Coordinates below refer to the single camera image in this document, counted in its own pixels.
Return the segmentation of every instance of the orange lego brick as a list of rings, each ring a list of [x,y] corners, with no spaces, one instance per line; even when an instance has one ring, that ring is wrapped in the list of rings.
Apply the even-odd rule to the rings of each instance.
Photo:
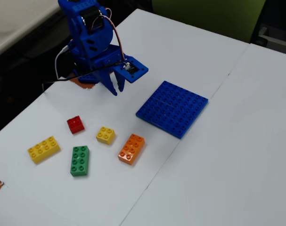
[[[132,165],[144,144],[144,138],[132,134],[123,149],[120,151],[118,155],[119,160]]]

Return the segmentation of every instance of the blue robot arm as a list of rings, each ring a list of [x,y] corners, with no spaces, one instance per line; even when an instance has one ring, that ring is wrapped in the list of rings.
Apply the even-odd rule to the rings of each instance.
[[[106,9],[96,0],[58,2],[67,16],[73,37],[68,47],[78,68],[74,71],[77,75],[91,73],[117,96],[110,72],[115,73],[121,92],[125,79],[133,83],[148,72],[148,68],[135,58],[125,55],[121,46],[110,44],[115,27]]]

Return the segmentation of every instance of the blue baseplate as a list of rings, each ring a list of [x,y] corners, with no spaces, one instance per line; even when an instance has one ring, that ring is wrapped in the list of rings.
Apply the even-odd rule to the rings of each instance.
[[[78,78],[78,80],[81,83],[94,83],[94,84],[97,84],[99,82],[99,80],[96,78],[96,76],[93,75],[92,73],[84,75],[84,76]]]
[[[164,81],[136,116],[181,139],[208,99]]]

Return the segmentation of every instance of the large yellow lego brick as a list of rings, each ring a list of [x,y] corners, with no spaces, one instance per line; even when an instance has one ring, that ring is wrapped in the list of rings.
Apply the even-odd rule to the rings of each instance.
[[[51,136],[34,147],[31,147],[28,152],[33,162],[37,164],[59,150],[60,147],[57,141]]]
[[[114,130],[106,128],[106,127],[102,127],[96,136],[98,142],[101,142],[107,145],[111,144],[114,137],[115,137]]]

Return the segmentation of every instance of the wire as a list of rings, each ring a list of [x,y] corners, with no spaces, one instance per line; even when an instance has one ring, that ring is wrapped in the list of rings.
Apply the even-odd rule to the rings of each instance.
[[[113,12],[111,11],[110,8],[107,8],[107,7],[106,7],[105,9],[110,11],[110,17],[109,17],[109,19],[111,19],[111,16],[112,16]]]
[[[109,19],[109,18],[108,18],[107,16],[105,16],[105,15],[99,15],[99,16],[102,16],[102,17],[104,17],[105,19],[107,19],[107,20],[109,21],[109,23],[111,24],[111,26],[113,27],[113,30],[114,30],[115,35],[116,35],[116,37],[117,37],[117,39],[118,39],[118,42],[119,42],[122,59],[123,59],[123,61],[126,61],[125,56],[124,56],[124,53],[123,53],[123,49],[122,49],[122,44],[121,44],[121,41],[120,41],[120,37],[119,37],[119,35],[118,35],[118,32],[117,32],[117,30],[116,30],[116,28],[115,28],[114,23],[111,21],[111,19]],[[95,23],[95,21],[96,21],[97,19],[98,19],[98,17],[97,17],[97,18],[94,20],[94,22],[92,23],[91,29],[93,28],[94,23]]]
[[[107,66],[103,66],[103,67],[100,67],[100,68],[96,68],[96,69],[90,71],[88,74],[91,74],[93,72],[96,72],[96,71],[99,71],[99,70],[102,70],[102,69],[105,69],[105,68],[108,68],[108,67],[111,67],[111,66],[120,65],[120,64],[124,64],[124,62],[118,62],[118,63],[114,63],[114,64],[111,64],[111,65],[107,65]],[[70,81],[72,79],[77,79],[77,78],[80,78],[80,77],[88,75],[88,74],[81,74],[81,75],[77,75],[77,76],[74,76],[74,77],[71,77],[71,78],[68,78],[68,79],[57,79],[57,80],[52,80],[52,81],[44,81],[42,83],[42,92],[44,92],[44,84],[46,84],[46,83],[55,83],[57,81]]]
[[[59,79],[59,77],[58,77],[58,71],[57,71],[57,60],[58,60],[58,57],[59,57],[61,54],[65,53],[67,50],[68,50],[68,46],[64,46],[63,49],[58,53],[58,55],[57,55],[56,58],[55,58],[55,71],[56,71],[56,77],[57,77],[57,79]]]

